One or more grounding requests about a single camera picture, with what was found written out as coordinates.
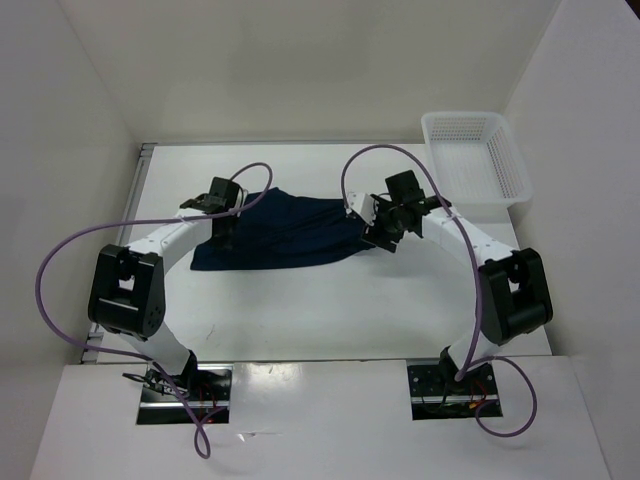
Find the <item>navy blue shorts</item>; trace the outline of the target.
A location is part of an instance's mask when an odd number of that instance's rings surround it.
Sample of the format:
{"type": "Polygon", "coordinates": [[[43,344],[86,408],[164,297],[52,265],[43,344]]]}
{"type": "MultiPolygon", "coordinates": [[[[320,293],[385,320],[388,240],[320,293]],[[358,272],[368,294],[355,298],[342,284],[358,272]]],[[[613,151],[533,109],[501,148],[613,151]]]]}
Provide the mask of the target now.
{"type": "Polygon", "coordinates": [[[349,218],[341,199],[290,195],[278,188],[243,212],[230,243],[210,241],[193,252],[193,271],[278,270],[338,262],[372,245],[362,240],[364,223],[349,218]]]}

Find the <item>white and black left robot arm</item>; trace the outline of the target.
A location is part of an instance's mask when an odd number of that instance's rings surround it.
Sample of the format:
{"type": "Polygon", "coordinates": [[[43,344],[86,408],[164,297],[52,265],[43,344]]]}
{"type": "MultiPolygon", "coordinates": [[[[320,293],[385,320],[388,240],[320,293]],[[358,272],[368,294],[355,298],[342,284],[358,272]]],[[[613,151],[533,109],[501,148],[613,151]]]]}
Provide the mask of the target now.
{"type": "Polygon", "coordinates": [[[165,275],[197,246],[225,246],[239,219],[247,192],[216,177],[207,192],[180,205],[170,223],[125,246],[109,244],[98,254],[91,288],[89,319],[121,336],[152,364],[145,381],[185,400],[211,381],[198,369],[195,353],[182,345],[165,323],[165,275]]]}

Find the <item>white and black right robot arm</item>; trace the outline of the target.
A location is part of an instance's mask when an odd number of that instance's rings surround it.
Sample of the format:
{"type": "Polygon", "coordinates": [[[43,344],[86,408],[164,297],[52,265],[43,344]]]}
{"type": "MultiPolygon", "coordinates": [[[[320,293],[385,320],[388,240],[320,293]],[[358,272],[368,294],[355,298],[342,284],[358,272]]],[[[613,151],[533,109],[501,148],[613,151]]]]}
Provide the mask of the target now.
{"type": "Polygon", "coordinates": [[[438,378],[460,393],[474,370],[491,361],[514,338],[552,320],[553,308],[542,258],[516,250],[466,220],[442,195],[428,197],[413,171],[385,179],[385,196],[349,193],[346,210],[364,222],[362,240],[390,253],[412,233],[438,245],[471,268],[476,293],[471,331],[440,354],[438,378]]]}

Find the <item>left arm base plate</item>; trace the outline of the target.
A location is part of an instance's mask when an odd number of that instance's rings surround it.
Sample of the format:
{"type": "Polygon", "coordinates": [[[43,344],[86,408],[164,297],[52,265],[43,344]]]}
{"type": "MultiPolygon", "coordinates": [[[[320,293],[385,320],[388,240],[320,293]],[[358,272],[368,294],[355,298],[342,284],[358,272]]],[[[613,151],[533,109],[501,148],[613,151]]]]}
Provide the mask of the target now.
{"type": "MultiPolygon", "coordinates": [[[[222,366],[200,370],[204,382],[188,391],[180,381],[174,381],[189,404],[195,417],[205,424],[228,424],[232,368],[222,366]]],[[[192,422],[182,403],[169,384],[155,371],[144,375],[125,373],[124,377],[142,385],[136,424],[141,426],[181,425],[192,422]]]]}

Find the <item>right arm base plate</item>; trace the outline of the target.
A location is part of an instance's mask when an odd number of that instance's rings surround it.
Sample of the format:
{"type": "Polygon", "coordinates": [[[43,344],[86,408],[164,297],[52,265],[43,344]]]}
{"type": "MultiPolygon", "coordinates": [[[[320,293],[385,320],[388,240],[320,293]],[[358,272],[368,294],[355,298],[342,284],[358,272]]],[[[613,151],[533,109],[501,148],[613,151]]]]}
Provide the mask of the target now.
{"type": "Polygon", "coordinates": [[[478,409],[481,417],[502,416],[490,365],[461,382],[448,382],[435,359],[408,361],[406,368],[414,421],[474,418],[478,409]]]}

